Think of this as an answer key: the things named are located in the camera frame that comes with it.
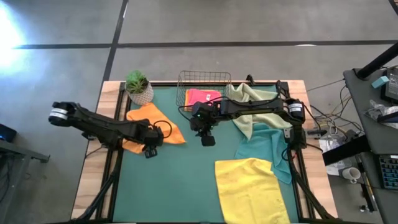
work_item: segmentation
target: pink cloth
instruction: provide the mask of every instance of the pink cloth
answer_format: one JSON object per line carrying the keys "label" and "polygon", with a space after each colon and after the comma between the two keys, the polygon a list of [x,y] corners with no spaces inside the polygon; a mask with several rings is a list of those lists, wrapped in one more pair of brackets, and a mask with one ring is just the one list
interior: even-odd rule
{"label": "pink cloth", "polygon": [[197,101],[199,102],[207,102],[210,100],[214,100],[217,97],[221,97],[221,93],[216,90],[197,90],[197,89],[190,89],[189,90],[189,101],[188,105],[193,105]]}

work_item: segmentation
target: green mat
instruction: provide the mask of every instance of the green mat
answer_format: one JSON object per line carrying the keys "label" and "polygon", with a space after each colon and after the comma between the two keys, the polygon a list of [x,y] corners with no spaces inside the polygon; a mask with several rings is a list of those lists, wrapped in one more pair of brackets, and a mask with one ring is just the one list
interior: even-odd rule
{"label": "green mat", "polygon": [[[274,86],[256,88],[275,91]],[[187,143],[165,143],[151,159],[124,151],[113,221],[224,222],[215,161],[233,159],[243,134],[232,121],[221,122],[212,130],[216,146],[203,147],[177,111],[177,87],[154,91],[154,104],[180,128]],[[279,185],[290,221],[298,222],[292,184]]]}

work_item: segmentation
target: metal wire basket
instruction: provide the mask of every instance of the metal wire basket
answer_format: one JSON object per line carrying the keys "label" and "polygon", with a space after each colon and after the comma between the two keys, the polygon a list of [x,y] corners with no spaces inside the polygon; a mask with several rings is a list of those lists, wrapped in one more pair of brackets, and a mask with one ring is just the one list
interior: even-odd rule
{"label": "metal wire basket", "polygon": [[221,93],[221,96],[229,96],[231,89],[227,88],[228,84],[231,84],[231,74],[228,72],[181,71],[178,76],[175,103],[177,106],[186,106],[186,92],[191,88],[216,90]]}

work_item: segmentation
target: light green cloth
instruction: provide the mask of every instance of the light green cloth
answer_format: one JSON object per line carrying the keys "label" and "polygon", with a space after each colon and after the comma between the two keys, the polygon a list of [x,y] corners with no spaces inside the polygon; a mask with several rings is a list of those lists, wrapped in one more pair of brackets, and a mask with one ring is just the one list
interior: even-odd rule
{"label": "light green cloth", "polygon": [[[245,83],[240,84],[237,89],[232,85],[228,85],[230,88],[229,97],[232,100],[238,102],[248,102],[249,100],[270,100],[273,99],[277,93],[264,91],[264,90],[253,90]],[[255,115],[243,115],[233,120],[234,124],[241,130],[241,132],[248,138],[251,139],[253,133],[253,123],[266,123],[271,128],[284,129],[290,128],[292,125],[284,121],[279,115],[274,113],[267,114],[255,114]]]}

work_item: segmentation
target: desk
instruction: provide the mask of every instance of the desk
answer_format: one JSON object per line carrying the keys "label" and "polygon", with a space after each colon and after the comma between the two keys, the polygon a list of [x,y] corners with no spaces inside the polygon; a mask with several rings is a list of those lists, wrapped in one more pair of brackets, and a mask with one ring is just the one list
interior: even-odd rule
{"label": "desk", "polygon": [[358,79],[353,71],[345,71],[343,75],[366,133],[366,144],[370,147],[368,152],[358,151],[360,152],[359,156],[363,162],[364,170],[367,173],[370,184],[374,187],[372,192],[384,223],[396,223],[397,209],[395,202],[398,201],[398,192],[380,189],[379,165],[375,163],[374,155],[398,154],[395,141],[398,136],[398,130],[381,125],[363,114],[363,111],[369,109],[370,100],[387,105],[387,102],[380,99],[380,89],[375,90],[371,86],[371,83],[378,79],[381,73],[379,70],[374,72],[370,79],[366,81]]}
{"label": "desk", "polygon": [[[305,90],[304,82],[302,80],[287,82],[289,83],[291,96],[294,98],[299,98],[309,107],[308,96]],[[97,113],[109,116],[111,118],[114,117],[119,87],[120,82],[104,82],[98,107],[96,110]],[[121,111],[125,111],[125,105],[125,103],[122,103]],[[124,113],[119,114],[119,117],[121,119],[123,118],[123,116]],[[307,115],[307,121],[304,124],[304,128],[313,128],[313,121],[311,120],[311,117],[309,117],[309,115]],[[98,142],[90,142],[88,146],[88,152],[93,151],[98,147]],[[78,192],[76,195],[75,205],[73,208],[72,218],[76,218],[80,214],[82,214],[85,208],[91,203],[95,195],[98,193],[101,186],[101,178],[103,176],[106,154],[106,150],[103,149],[98,151],[96,154],[91,155],[85,160]],[[321,153],[318,150],[309,147],[303,150],[303,158],[305,161],[305,167],[311,190],[319,199],[320,203],[328,210],[328,212],[337,217],[337,212],[333,201],[333,196],[331,194],[330,185]],[[108,200],[109,192],[108,196],[105,198],[106,203],[104,206],[104,210],[107,210]],[[304,216],[306,217],[307,211],[305,211],[306,205],[303,193],[300,194],[300,201],[302,203]]]}

